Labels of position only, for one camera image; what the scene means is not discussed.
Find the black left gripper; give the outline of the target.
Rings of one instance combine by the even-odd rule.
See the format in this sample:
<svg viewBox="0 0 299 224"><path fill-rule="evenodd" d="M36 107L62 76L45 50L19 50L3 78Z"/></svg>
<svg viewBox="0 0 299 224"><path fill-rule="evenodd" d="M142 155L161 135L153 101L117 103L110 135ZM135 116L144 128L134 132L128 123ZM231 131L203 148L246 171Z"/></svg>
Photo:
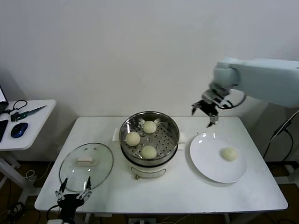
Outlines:
<svg viewBox="0 0 299 224"><path fill-rule="evenodd" d="M66 188L68 178L65 178L63 183L60 185L59 190L55 191L59 208L61 209L59 218L63 222L75 222L74 217L78 207L84 204L92 194L91 177L88 177L87 181L84 183L84 189L80 194L66 194L64 191Z"/></svg>

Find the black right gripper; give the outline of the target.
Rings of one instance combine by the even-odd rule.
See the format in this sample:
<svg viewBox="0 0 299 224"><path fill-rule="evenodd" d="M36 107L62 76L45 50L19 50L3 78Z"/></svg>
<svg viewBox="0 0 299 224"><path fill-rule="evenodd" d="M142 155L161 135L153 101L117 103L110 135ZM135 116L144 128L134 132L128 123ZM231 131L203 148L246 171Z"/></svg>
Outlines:
<svg viewBox="0 0 299 224"><path fill-rule="evenodd" d="M207 102L196 102L192 104L191 115L194 115L197 110L200 110L204 114L209 116L209 123L207 125L207 128L216 125L218 121L218 111L215 104L209 104Z"/></svg>

